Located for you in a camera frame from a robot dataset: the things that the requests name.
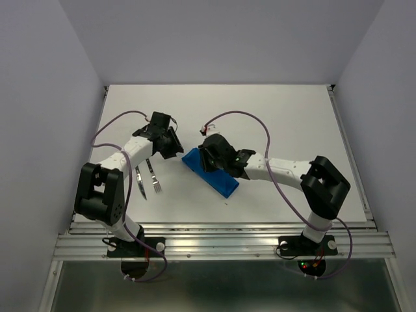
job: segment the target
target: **wall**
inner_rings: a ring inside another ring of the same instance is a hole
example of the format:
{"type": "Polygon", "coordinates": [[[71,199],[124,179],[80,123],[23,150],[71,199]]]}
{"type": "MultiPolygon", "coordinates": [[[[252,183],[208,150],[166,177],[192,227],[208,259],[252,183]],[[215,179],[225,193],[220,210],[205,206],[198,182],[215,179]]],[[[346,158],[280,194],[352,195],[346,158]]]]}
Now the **wall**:
{"type": "Polygon", "coordinates": [[[334,83],[382,0],[60,0],[110,83],[334,83]]]}
{"type": "Polygon", "coordinates": [[[36,311],[103,88],[55,0],[0,4],[0,310],[36,311]]]}
{"type": "Polygon", "coordinates": [[[416,2],[387,0],[336,87],[379,227],[416,295],[416,2]]]}

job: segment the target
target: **knife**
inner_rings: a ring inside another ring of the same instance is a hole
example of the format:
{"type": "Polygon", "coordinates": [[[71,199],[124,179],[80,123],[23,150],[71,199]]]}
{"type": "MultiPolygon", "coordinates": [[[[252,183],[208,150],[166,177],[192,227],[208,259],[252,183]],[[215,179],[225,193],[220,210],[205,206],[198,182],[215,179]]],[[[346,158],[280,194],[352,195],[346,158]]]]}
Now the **knife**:
{"type": "Polygon", "coordinates": [[[140,170],[138,169],[138,166],[136,166],[136,180],[137,180],[137,185],[138,185],[138,189],[140,190],[140,193],[142,193],[143,198],[145,200],[148,200],[146,197],[146,192],[144,192],[142,175],[140,174],[140,170]]]}

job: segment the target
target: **purple cable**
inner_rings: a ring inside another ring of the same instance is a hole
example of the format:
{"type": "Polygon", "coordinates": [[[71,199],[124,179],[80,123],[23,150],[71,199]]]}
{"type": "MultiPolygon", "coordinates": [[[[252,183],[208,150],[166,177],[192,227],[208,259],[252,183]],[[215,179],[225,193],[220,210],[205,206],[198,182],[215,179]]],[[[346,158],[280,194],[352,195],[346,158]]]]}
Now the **purple cable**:
{"type": "Polygon", "coordinates": [[[151,278],[137,280],[137,279],[133,279],[133,278],[130,278],[129,276],[124,275],[125,278],[127,278],[130,281],[144,282],[144,281],[154,280],[154,279],[158,278],[160,275],[162,275],[163,272],[168,267],[168,260],[166,259],[166,257],[164,256],[163,253],[158,252],[155,248],[150,247],[149,245],[147,245],[146,243],[144,243],[140,239],[138,239],[130,231],[130,229],[127,227],[127,225],[125,223],[125,215],[126,215],[126,212],[127,212],[127,206],[129,205],[129,200],[130,200],[130,195],[131,195],[131,188],[133,186],[133,173],[132,173],[133,172],[133,167],[131,166],[131,162],[130,162],[129,155],[121,147],[119,147],[116,144],[112,144],[112,143],[94,144],[95,139],[98,137],[98,135],[101,132],[103,132],[104,129],[106,129],[110,124],[112,124],[113,122],[115,122],[121,116],[124,116],[126,114],[131,114],[131,113],[141,114],[144,117],[146,117],[146,114],[144,114],[143,112],[140,112],[139,110],[138,111],[137,110],[128,110],[127,112],[123,112],[123,113],[117,115],[112,120],[110,120],[109,122],[107,122],[100,130],[97,131],[97,133],[91,139],[91,146],[93,148],[102,148],[103,146],[107,146],[107,147],[110,147],[110,148],[115,148],[115,149],[119,150],[123,154],[123,156],[125,157],[125,160],[126,160],[126,163],[127,163],[127,168],[129,169],[129,187],[127,189],[127,195],[125,197],[125,204],[124,204],[125,205],[125,210],[124,210],[124,214],[122,215],[123,227],[125,228],[126,232],[128,232],[128,234],[135,240],[135,242],[137,242],[138,244],[142,245],[146,249],[153,251],[157,255],[161,256],[163,258],[163,261],[164,261],[164,267],[163,267],[163,269],[158,274],[156,274],[155,276],[153,276],[151,278]]]}
{"type": "MultiPolygon", "coordinates": [[[[319,228],[317,228],[316,226],[314,226],[313,224],[311,224],[309,221],[307,221],[300,213],[299,213],[299,211],[296,209],[296,207],[291,203],[291,201],[288,199],[288,197],[286,197],[286,195],[285,195],[285,193],[283,193],[283,191],[282,191],[282,189],[280,188],[280,186],[279,186],[279,184],[278,184],[278,182],[276,181],[276,179],[275,179],[275,177],[274,177],[274,175],[273,175],[273,172],[272,172],[272,169],[271,169],[271,167],[270,167],[270,164],[268,163],[268,150],[269,150],[269,148],[270,148],[270,133],[268,132],[268,129],[267,129],[267,126],[265,125],[265,123],[263,122],[263,121],[261,121],[258,117],[256,117],[256,116],[254,116],[253,114],[250,114],[249,112],[243,112],[243,111],[241,111],[241,110],[230,110],[230,111],[228,111],[228,112],[223,112],[222,114],[219,114],[218,116],[215,116],[213,119],[211,119],[211,120],[209,120],[206,124],[205,124],[205,128],[206,127],[208,127],[208,125],[211,123],[211,122],[213,122],[213,121],[215,121],[215,120],[217,120],[217,119],[219,119],[219,117],[223,117],[223,116],[225,116],[225,115],[228,115],[228,114],[243,114],[243,115],[247,115],[247,116],[249,116],[249,117],[252,117],[252,118],[254,118],[254,119],[256,119],[261,125],[262,125],[262,127],[263,127],[263,129],[265,130],[265,132],[266,132],[266,136],[267,136],[267,143],[266,143],[266,151],[265,151],[265,158],[266,158],[266,167],[267,167],[267,171],[268,171],[268,174],[269,174],[269,176],[270,176],[270,178],[272,179],[272,182],[273,182],[273,184],[274,184],[274,186],[276,187],[276,189],[278,190],[278,192],[279,192],[279,194],[280,194],[280,196],[285,200],[285,202],[287,203],[287,205],[293,210],[293,212],[296,214],[296,216],[298,216],[298,218],[300,219],[300,220],[302,220],[303,222],[304,222],[304,224],[306,224],[307,226],[309,226],[311,229],[314,229],[315,231],[320,231],[320,232],[327,232],[327,230],[329,230],[329,229],[331,229],[331,226],[329,226],[328,228],[326,228],[326,229],[319,229],[319,228]]],[[[344,228],[346,229],[346,231],[347,231],[347,233],[348,233],[348,236],[350,237],[350,252],[348,253],[348,257],[347,257],[347,259],[346,259],[346,262],[345,262],[345,264],[343,265],[343,267],[342,268],[340,268],[338,271],[335,271],[334,273],[332,273],[332,274],[329,274],[329,275],[327,275],[327,276],[322,276],[322,277],[319,277],[318,279],[320,279],[320,280],[326,280],[326,279],[328,279],[328,278],[331,278],[331,277],[333,277],[333,276],[335,276],[335,275],[338,275],[339,273],[341,273],[346,267],[347,267],[347,265],[349,264],[349,262],[350,262],[350,260],[351,260],[351,255],[352,255],[352,247],[353,247],[353,242],[352,242],[352,236],[351,236],[351,231],[350,231],[350,229],[348,228],[348,226],[345,224],[345,222],[344,221],[342,221],[340,218],[337,218],[337,220],[338,221],[340,221],[340,223],[344,226],[344,228]]]]}

